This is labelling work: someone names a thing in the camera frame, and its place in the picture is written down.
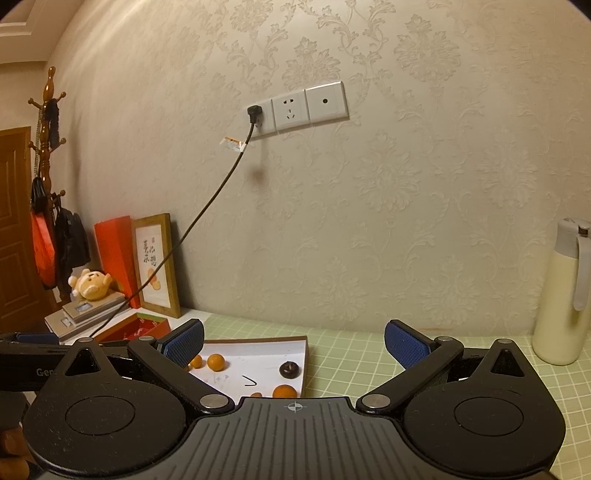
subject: metal screw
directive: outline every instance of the metal screw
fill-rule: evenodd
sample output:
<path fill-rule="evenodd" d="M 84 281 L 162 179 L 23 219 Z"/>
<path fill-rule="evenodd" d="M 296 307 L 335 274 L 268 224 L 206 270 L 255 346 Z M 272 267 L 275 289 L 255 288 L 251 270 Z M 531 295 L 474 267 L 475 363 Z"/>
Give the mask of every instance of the metal screw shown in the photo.
<path fill-rule="evenodd" d="M 369 408 L 384 408 L 390 405 L 390 399 L 386 395 L 380 395 L 379 393 L 366 395 L 361 399 L 361 402 Z"/>
<path fill-rule="evenodd" d="M 217 393 L 204 395 L 201 397 L 201 400 L 199 400 L 199 403 L 205 408 L 222 408 L 225 407 L 228 402 L 229 401 L 226 396 Z"/>

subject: bottle lid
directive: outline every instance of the bottle lid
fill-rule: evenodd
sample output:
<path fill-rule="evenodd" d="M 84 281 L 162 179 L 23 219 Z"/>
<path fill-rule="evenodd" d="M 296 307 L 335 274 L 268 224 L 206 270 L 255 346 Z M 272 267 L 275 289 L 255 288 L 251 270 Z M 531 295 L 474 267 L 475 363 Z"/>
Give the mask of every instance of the bottle lid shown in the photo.
<path fill-rule="evenodd" d="M 558 235 L 554 250 L 570 258 L 579 257 L 580 236 L 591 236 L 591 222 L 578 218 L 564 218 L 558 222 Z"/>

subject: crosshair marking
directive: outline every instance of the crosshair marking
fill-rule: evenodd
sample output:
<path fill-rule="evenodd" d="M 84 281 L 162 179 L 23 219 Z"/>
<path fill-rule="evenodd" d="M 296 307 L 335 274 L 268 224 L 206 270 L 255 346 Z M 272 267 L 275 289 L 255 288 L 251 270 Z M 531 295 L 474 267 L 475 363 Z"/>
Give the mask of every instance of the crosshair marking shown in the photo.
<path fill-rule="evenodd" d="M 289 405 L 286 405 L 285 407 L 289 408 L 293 413 L 300 411 L 302 408 L 305 408 L 305 406 L 303 406 L 301 403 L 298 403 L 298 402 L 290 403 Z"/>

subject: white water bottle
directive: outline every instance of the white water bottle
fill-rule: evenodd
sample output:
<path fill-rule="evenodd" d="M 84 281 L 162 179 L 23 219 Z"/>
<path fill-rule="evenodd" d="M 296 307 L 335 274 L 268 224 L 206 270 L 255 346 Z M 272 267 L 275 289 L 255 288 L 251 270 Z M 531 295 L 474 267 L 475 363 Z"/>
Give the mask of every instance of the white water bottle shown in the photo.
<path fill-rule="evenodd" d="M 568 365 L 579 358 L 589 330 L 590 231 L 585 220 L 558 222 L 532 339 L 535 354 L 549 364 Z"/>

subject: plush toy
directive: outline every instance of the plush toy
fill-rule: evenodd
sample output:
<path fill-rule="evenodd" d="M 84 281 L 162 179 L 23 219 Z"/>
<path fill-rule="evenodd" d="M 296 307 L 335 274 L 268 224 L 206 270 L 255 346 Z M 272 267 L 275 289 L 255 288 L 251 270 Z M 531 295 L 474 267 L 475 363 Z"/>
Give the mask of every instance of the plush toy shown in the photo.
<path fill-rule="evenodd" d="M 80 278 L 74 275 L 68 278 L 68 285 L 73 288 L 72 295 L 86 300 L 100 300 L 109 290 L 111 275 L 101 272 L 91 272 L 88 268 L 82 270 Z"/>

